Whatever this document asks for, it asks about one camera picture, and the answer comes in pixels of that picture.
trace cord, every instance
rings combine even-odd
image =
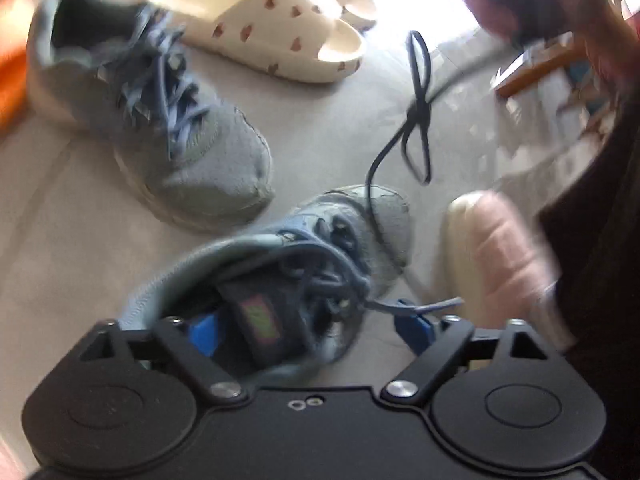
[[[418,56],[416,53],[416,43],[420,47],[422,53],[422,60],[424,63],[424,77],[420,76],[420,67],[418,66]],[[378,156],[373,161],[373,164],[369,168],[369,171],[367,172],[367,177],[365,179],[367,215],[369,217],[369,223],[373,229],[373,233],[378,244],[383,248],[383,251],[385,252],[391,264],[394,266],[398,275],[403,277],[412,293],[418,296],[418,298],[421,299],[424,303],[427,303],[429,300],[428,298],[425,298],[426,288],[422,286],[420,281],[412,272],[410,272],[408,269],[402,268],[402,263],[399,261],[395,249],[385,239],[385,235],[380,227],[380,222],[378,221],[378,217],[376,216],[376,212],[373,206],[373,200],[371,197],[373,179],[376,176],[376,172],[378,171],[380,164],[382,164],[382,162],[386,159],[386,156],[398,144],[398,142],[400,142],[402,159],[404,160],[404,163],[406,164],[410,173],[415,177],[415,179],[418,181],[418,183],[420,183],[421,186],[428,186],[431,183],[431,178],[433,175],[431,167],[431,150],[429,146],[431,106],[435,101],[437,101],[437,99],[442,97],[445,92],[447,92],[457,83],[459,83],[463,79],[466,79],[467,77],[472,76],[473,74],[487,67],[489,64],[506,56],[511,52],[511,47],[500,49],[490,53],[488,56],[481,57],[481,59],[479,59],[478,61],[467,66],[460,72],[457,72],[443,85],[434,90],[429,96],[428,93],[431,86],[432,76],[431,54],[429,53],[427,44],[420,32],[412,30],[409,33],[406,41],[406,47],[409,54],[409,65],[411,67],[411,76],[414,84],[415,101],[409,107],[406,114],[406,120],[404,121],[402,126],[400,126],[400,129],[395,133],[392,139],[378,154]],[[420,131],[422,159],[424,162],[424,174],[420,173],[408,152],[409,139],[411,138],[411,135],[415,131],[416,127]]]

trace tile floor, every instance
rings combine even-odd
[[[362,69],[334,86],[304,86],[252,72],[202,52],[192,67],[245,111],[273,152],[278,195],[266,222],[334,186],[362,182],[404,118],[412,85],[404,38],[420,30],[434,79],[443,81],[498,44],[476,31],[461,0],[377,0]],[[435,108],[435,178],[419,187],[399,153],[378,182],[408,193],[415,218],[414,271],[432,298],[447,295],[440,249],[443,213],[455,197],[499,187],[527,218],[591,160],[577,142],[577,114],[555,117],[566,84],[552,77],[507,104],[489,88],[497,65],[454,88]],[[116,317],[126,295],[207,237],[159,222],[127,192],[107,147],[28,114],[0,144],[0,431],[34,466],[20,430],[25,397],[100,318]],[[396,297],[407,296],[402,285]],[[412,356],[384,316],[370,316],[354,351],[318,380],[380,386]]]

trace shoe tongue label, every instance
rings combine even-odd
[[[258,342],[270,345],[279,341],[282,334],[278,329],[273,310],[263,295],[252,296],[248,300],[241,301],[239,305]]]

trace orange object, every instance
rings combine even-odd
[[[0,0],[0,132],[26,99],[26,46],[33,11],[31,0]]]

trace brown heart print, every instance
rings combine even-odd
[[[253,25],[247,25],[245,28],[243,28],[240,31],[240,39],[242,40],[243,43],[246,43],[246,40],[249,39],[249,36],[253,31],[254,31]]]
[[[220,38],[225,33],[225,24],[219,23],[216,30],[213,31],[214,38]]]
[[[276,0],[266,0],[264,3],[264,8],[273,10],[276,8]]]

